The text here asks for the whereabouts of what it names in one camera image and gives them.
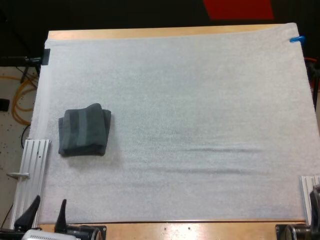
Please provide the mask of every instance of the wooden table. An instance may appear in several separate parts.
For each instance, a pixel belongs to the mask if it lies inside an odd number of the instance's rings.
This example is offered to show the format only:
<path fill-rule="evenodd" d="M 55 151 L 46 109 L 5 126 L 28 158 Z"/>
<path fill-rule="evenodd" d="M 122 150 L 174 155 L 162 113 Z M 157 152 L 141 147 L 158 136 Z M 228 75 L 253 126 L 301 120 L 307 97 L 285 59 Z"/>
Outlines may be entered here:
<path fill-rule="evenodd" d="M 275 27 L 267 25 L 201 26 L 140 29 L 101 29 L 50 31 L 51 40 L 121 39 L 169 37 L 199 34 L 248 32 Z M 105 223 L 108 240 L 274 240 L 276 224 L 303 223 L 297 220 L 230 220 L 185 221 L 161 223 Z M 54 225 L 40 225 L 45 231 L 54 231 Z"/>

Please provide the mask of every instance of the black plastic part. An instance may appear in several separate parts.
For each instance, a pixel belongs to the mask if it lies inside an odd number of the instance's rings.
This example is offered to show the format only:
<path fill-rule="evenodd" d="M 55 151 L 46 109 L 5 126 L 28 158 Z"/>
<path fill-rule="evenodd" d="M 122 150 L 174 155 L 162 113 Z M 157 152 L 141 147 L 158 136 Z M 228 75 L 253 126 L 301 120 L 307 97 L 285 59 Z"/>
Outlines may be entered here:
<path fill-rule="evenodd" d="M 26 232 L 32 228 L 37 210 L 40 205 L 40 196 L 37 195 L 29 208 L 14 223 L 14 230 L 18 232 Z"/>
<path fill-rule="evenodd" d="M 58 219 L 54 226 L 54 232 L 60 234 L 73 235 L 81 240 L 96 240 L 97 235 L 101 233 L 102 239 L 106 240 L 107 227 L 106 226 L 72 226 L 66 223 L 66 205 L 67 200 L 64 199 L 61 204 Z"/>
<path fill-rule="evenodd" d="M 67 204 L 67 200 L 64 199 L 61 204 L 58 219 L 56 220 L 56 223 L 54 226 L 55 233 L 66 233 L 67 232 L 66 204 Z"/>
<path fill-rule="evenodd" d="M 8 112 L 10 100 L 0 98 L 0 111 Z"/>
<path fill-rule="evenodd" d="M 42 57 L 43 66 L 47 66 L 49 64 L 49 58 L 50 58 L 50 48 L 47 48 L 43 51 L 43 57 Z"/>
<path fill-rule="evenodd" d="M 283 240 L 287 224 L 275 225 L 275 235 L 277 240 Z"/>

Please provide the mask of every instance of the black clamp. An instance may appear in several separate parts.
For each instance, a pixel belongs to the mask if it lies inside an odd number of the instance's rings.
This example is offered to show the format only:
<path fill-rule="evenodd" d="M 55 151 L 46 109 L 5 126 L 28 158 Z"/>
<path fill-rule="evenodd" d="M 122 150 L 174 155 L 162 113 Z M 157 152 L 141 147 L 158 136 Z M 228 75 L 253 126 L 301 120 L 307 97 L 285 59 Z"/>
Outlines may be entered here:
<path fill-rule="evenodd" d="M 277 224 L 277 240 L 320 240 L 320 185 L 313 187 L 310 193 L 311 225 Z"/>

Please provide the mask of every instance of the dark gray towel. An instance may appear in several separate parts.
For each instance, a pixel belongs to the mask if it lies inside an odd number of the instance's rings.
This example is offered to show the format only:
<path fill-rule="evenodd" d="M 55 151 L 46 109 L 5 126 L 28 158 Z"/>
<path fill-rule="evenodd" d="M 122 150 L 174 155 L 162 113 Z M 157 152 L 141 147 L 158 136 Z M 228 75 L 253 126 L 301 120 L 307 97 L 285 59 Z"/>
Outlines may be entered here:
<path fill-rule="evenodd" d="M 110 124 L 111 112 L 103 110 L 99 103 L 65 111 L 64 117 L 59 118 L 59 154 L 103 156 Z"/>

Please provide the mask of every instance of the white towel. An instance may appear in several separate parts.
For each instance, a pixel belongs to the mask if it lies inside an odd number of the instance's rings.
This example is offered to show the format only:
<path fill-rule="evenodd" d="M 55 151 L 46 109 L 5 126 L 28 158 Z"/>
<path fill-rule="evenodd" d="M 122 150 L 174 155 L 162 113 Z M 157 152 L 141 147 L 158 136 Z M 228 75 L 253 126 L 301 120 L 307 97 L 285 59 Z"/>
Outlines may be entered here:
<path fill-rule="evenodd" d="M 294 23 L 242 33 L 47 40 L 30 137 L 50 139 L 39 222 L 302 219 L 320 141 Z M 112 112 L 101 156 L 58 154 L 58 118 Z"/>

